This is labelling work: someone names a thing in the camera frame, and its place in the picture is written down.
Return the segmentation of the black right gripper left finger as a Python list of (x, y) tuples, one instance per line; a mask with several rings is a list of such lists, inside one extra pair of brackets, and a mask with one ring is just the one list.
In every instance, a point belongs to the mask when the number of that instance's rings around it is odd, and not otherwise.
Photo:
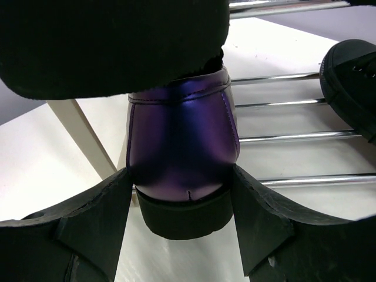
[(21, 220), (1, 222), (1, 281), (114, 281), (132, 197), (122, 169)]

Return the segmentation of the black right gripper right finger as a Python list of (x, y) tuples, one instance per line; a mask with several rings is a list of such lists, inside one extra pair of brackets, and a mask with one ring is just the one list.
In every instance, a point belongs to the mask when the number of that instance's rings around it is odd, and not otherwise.
[(352, 221), (311, 210), (239, 166), (231, 200), (250, 281), (375, 280), (375, 217)]

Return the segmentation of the purple loafer one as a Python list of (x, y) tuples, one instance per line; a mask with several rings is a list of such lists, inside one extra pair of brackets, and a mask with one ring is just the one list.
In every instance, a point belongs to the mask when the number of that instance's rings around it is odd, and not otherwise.
[(143, 219), (169, 240), (222, 229), (240, 154), (231, 79), (217, 72), (128, 96), (126, 167)]

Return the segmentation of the black sneaker one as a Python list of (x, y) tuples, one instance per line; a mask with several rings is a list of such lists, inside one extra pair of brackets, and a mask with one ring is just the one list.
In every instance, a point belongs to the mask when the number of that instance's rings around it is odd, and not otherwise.
[(321, 63), (320, 86), (335, 113), (375, 144), (375, 45), (349, 39), (332, 46)]

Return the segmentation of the cream metal shoe rack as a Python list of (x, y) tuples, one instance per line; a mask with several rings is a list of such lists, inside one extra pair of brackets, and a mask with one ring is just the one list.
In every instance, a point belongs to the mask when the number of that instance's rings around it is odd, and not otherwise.
[[(349, 5), (350, 3), (348, 1), (230, 1), (229, 3), (231, 19), (336, 9), (348, 7)], [(272, 82), (312, 80), (317, 79), (318, 77), (319, 74), (314, 72), (297, 73), (291, 75), (235, 79), (232, 84), (234, 86), (245, 86)], [(113, 163), (76, 100), (49, 100), (47, 104), (101, 178), (105, 179), (125, 166), (126, 145), (122, 146), (118, 163)], [(240, 139), (240, 143), (243, 145), (257, 143), (284, 143), (305, 140), (347, 139), (352, 137), (357, 137), (356, 131), (339, 130), (300, 133), (294, 135), (243, 137)], [(330, 174), (328, 176), (292, 177), (286, 179), (264, 180), (262, 183), (270, 188), (313, 186), (321, 184), (366, 184), (375, 183), (375, 174)]]

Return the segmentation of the green loafer front one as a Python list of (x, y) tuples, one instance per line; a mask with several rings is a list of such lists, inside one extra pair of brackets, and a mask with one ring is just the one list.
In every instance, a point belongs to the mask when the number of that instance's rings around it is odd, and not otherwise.
[(35, 100), (163, 86), (220, 55), (227, 1), (2, 1), (1, 81)]

